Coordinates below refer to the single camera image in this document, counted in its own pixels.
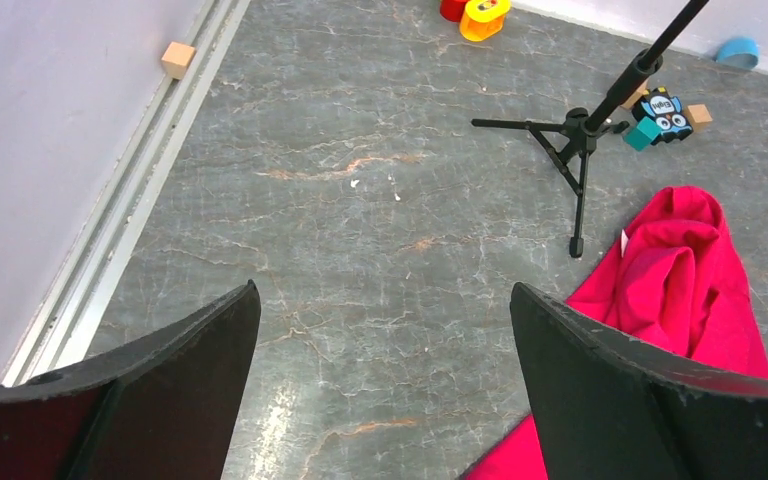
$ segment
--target marble floor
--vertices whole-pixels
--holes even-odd
[[[710,129],[592,161],[574,197],[535,142],[472,117],[594,107],[642,45],[511,12],[482,44],[435,2],[252,0],[91,354],[249,278],[264,309],[228,479],[448,479],[528,410],[514,282],[563,298],[667,185],[723,204],[768,349],[768,76],[669,53]]]

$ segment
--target tag on cloth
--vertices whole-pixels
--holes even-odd
[[[625,256],[625,247],[628,246],[628,235],[625,234],[625,229],[620,233],[620,257]]]

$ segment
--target small wooden cube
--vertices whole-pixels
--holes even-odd
[[[640,97],[643,96],[643,92],[646,91],[647,87],[646,84],[649,83],[649,79],[646,79],[643,81],[643,84],[641,84],[639,87],[637,87],[637,90],[634,91],[634,93],[631,94],[630,97],[623,103],[623,108],[626,110],[631,110],[634,107],[634,104],[637,103],[638,100],[640,100]]]
[[[711,118],[711,112],[708,111],[708,107],[705,105],[688,105],[684,107],[683,113],[687,117],[687,122],[697,132],[701,132],[714,121]]]
[[[187,73],[187,67],[193,61],[196,49],[183,43],[172,42],[160,62],[170,77],[180,80]]]

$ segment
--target red toy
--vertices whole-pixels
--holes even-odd
[[[469,0],[443,0],[440,4],[440,15],[450,22],[460,22],[463,18],[466,3]]]

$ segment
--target pink cloth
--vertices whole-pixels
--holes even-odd
[[[626,228],[567,299],[579,312],[697,362],[768,379],[749,279],[723,210],[696,187],[669,187]],[[546,479],[531,415],[467,477]]]

